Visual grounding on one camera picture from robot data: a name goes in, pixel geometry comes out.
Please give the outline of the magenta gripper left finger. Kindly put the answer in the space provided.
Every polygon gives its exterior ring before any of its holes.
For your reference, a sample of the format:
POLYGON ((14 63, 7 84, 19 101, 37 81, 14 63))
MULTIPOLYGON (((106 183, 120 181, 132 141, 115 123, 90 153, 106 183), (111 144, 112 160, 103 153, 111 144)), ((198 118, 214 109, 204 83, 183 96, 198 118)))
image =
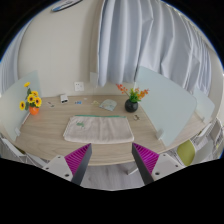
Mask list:
POLYGON ((57 155, 43 167, 43 170, 80 185, 91 155, 92 145, 87 144, 66 156, 57 155))

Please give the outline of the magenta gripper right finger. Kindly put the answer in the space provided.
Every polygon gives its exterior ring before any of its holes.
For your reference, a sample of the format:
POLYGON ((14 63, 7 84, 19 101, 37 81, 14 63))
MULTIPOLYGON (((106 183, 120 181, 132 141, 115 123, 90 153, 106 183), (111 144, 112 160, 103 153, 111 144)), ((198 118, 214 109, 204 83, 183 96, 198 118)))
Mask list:
POLYGON ((132 144, 132 155, 145 185, 183 169, 167 153, 157 154, 137 143, 132 144))

